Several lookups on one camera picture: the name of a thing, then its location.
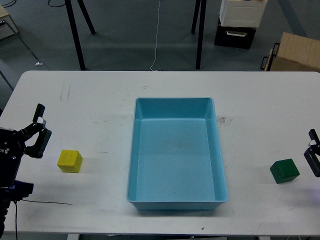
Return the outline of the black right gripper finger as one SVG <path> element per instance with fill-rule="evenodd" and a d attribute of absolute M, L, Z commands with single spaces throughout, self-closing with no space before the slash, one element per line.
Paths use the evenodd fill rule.
<path fill-rule="evenodd" d="M 315 131 L 314 128 L 312 128 L 309 133 L 310 142 L 308 145 L 307 150 L 304 152 L 304 157 L 309 164 L 313 174 L 319 178 L 320 177 L 320 160 L 317 158 L 317 156 L 320 155 L 320 139 Z"/>

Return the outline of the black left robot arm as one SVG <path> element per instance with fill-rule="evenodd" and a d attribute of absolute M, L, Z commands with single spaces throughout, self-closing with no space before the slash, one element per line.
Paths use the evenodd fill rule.
<path fill-rule="evenodd" d="M 32 123 L 17 131 L 0 129 L 0 233 L 5 229 L 5 219 L 11 202 L 28 197 L 34 185 L 16 180 L 23 155 L 40 159 L 52 132 L 43 119 L 45 106 L 38 104 Z"/>

